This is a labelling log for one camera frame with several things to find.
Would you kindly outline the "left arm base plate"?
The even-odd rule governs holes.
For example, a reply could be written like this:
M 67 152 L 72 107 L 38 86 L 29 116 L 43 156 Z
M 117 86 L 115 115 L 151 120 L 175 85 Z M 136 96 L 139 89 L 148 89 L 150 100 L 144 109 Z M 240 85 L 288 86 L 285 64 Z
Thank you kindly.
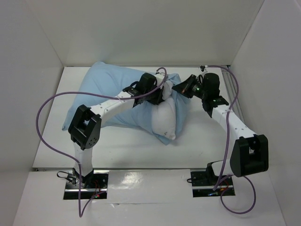
M 77 200 L 79 192 L 79 181 L 72 171 L 58 171 L 56 176 L 65 180 L 64 200 Z M 107 170 L 94 170 L 92 177 L 81 184 L 81 199 L 107 199 L 109 172 Z

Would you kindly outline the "white pillow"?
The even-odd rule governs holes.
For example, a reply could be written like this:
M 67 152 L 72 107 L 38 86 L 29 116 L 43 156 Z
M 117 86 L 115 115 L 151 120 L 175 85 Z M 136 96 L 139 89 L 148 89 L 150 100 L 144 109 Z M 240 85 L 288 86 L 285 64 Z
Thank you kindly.
M 163 102 L 151 108 L 152 132 L 168 140 L 176 138 L 176 108 L 172 98 L 172 86 L 171 81 L 164 83 Z

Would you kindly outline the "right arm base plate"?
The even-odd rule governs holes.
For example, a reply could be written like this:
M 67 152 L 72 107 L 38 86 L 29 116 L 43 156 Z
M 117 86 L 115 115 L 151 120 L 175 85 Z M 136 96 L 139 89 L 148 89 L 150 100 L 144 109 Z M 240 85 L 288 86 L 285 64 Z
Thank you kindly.
M 192 185 L 192 195 L 196 197 L 218 197 L 223 193 L 224 196 L 235 196 L 232 178 L 221 182 L 214 191 L 218 176 L 214 174 L 212 163 L 208 163 L 206 168 L 192 169 L 187 183 Z

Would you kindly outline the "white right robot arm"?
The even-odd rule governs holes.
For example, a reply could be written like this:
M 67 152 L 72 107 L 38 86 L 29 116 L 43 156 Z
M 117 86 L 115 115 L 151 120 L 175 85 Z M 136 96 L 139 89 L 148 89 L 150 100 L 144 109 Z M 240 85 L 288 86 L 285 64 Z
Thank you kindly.
M 173 90 L 187 98 L 198 97 L 205 112 L 226 131 L 226 146 L 234 143 L 228 160 L 209 164 L 206 181 L 217 184 L 223 175 L 236 177 L 265 172 L 269 168 L 269 146 L 265 135 L 257 135 L 249 129 L 230 109 L 229 103 L 220 95 L 220 80 L 215 73 L 191 75 Z

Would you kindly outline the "light blue pillowcase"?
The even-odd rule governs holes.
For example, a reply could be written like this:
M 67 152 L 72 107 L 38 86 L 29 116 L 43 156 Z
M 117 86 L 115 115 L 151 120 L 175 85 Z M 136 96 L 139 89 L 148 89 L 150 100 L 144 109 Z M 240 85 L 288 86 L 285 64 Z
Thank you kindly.
M 128 87 L 133 82 L 138 81 L 144 71 L 130 69 L 126 67 L 109 65 L 103 62 L 94 63 L 86 73 L 80 88 L 79 94 L 69 108 L 62 130 L 67 131 L 73 116 L 80 105 L 87 107 L 105 102 L 107 96 L 115 97 L 122 89 Z M 176 138 L 179 138 L 185 127 L 190 100 L 176 91 L 172 90 L 172 98 L 176 108 Z M 128 109 L 102 125 L 102 127 L 117 126 L 128 128 L 139 128 L 155 136 L 163 144 L 168 145 L 172 140 L 168 140 L 152 132 L 151 108 L 153 104 L 144 102 L 132 109 Z

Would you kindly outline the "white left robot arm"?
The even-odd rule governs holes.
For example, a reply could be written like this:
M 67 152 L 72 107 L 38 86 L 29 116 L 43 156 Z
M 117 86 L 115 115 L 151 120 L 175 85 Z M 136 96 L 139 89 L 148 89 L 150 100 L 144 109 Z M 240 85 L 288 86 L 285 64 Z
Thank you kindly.
M 144 73 L 139 81 L 122 89 L 114 98 L 91 107 L 81 105 L 77 108 L 68 132 L 73 142 L 75 158 L 79 161 L 72 169 L 78 185 L 87 188 L 93 182 L 92 152 L 99 141 L 101 126 L 117 114 L 145 101 L 152 104 L 163 102 L 163 84 L 166 80 L 166 74 Z

